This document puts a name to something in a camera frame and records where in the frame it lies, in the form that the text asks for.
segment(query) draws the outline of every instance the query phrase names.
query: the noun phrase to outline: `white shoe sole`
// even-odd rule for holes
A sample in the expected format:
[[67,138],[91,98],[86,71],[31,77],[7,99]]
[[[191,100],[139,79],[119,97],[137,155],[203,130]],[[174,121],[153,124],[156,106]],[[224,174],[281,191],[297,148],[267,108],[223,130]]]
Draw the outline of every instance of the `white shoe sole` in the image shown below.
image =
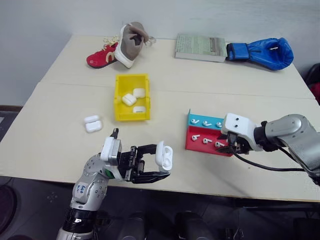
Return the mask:
[[123,65],[125,65],[125,66],[129,69],[129,68],[132,67],[132,65],[134,64],[135,60],[130,60],[130,59],[128,59],[128,58],[123,54],[123,52],[121,51],[121,42],[122,42],[122,38],[123,38],[125,26],[127,26],[127,25],[124,25],[124,26],[121,28],[121,32],[120,32],[120,42],[119,42],[118,46],[117,46],[116,49],[115,49],[114,56],[115,56],[115,58],[116,58],[119,62],[121,62]]

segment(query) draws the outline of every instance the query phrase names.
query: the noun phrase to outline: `white wall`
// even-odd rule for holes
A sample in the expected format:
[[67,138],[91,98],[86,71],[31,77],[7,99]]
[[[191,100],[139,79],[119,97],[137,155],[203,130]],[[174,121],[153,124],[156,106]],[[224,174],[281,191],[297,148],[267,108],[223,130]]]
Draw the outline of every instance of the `white wall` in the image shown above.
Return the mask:
[[71,34],[116,35],[130,21],[163,39],[284,37],[302,75],[320,62],[319,0],[0,0],[0,105],[23,105]]

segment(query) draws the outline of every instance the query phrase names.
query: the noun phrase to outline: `red object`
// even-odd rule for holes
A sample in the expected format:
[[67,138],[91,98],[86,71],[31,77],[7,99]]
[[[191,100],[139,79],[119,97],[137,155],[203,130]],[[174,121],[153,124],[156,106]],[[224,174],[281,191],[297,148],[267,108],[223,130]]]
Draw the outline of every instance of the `red object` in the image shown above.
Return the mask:
[[[197,140],[193,141],[193,135],[200,135]],[[218,147],[215,146],[215,142],[219,142],[224,145],[228,145],[227,140],[224,139],[217,139],[221,135],[219,130],[204,128],[204,127],[197,127],[197,126],[188,126],[186,131],[186,138],[185,138],[185,149],[203,152],[208,154],[215,154],[221,155],[226,157],[231,157],[232,154],[230,153],[221,153],[218,152]],[[212,142],[208,142],[204,144],[202,141],[203,139],[210,139]]]
[[315,85],[313,85],[310,90],[315,96],[317,102],[320,104],[320,82],[317,82]]
[[90,67],[93,67],[95,69],[100,69],[114,63],[115,61],[117,61],[117,59],[115,58],[115,50],[117,45],[117,42],[113,45],[105,44],[101,51],[97,51],[96,53],[88,56],[86,58],[86,62]]

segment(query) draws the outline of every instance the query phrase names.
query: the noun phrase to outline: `red sneaker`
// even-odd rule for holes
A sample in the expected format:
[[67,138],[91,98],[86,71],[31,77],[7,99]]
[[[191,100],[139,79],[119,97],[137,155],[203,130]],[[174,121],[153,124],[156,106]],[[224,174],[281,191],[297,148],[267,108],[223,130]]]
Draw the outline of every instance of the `red sneaker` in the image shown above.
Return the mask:
[[88,56],[86,58],[86,62],[90,67],[95,69],[103,68],[109,64],[117,61],[115,58],[115,50],[118,43],[114,43],[113,45],[105,44],[103,45],[103,49],[101,51],[97,51],[96,53]]

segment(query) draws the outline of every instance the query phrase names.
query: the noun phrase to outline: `label sticker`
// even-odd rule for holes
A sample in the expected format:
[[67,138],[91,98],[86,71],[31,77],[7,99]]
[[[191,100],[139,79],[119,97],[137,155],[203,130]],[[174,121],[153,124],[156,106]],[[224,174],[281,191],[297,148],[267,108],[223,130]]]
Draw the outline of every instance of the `label sticker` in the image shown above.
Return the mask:
[[79,182],[76,186],[74,196],[78,199],[82,198],[86,194],[88,184],[85,182]]

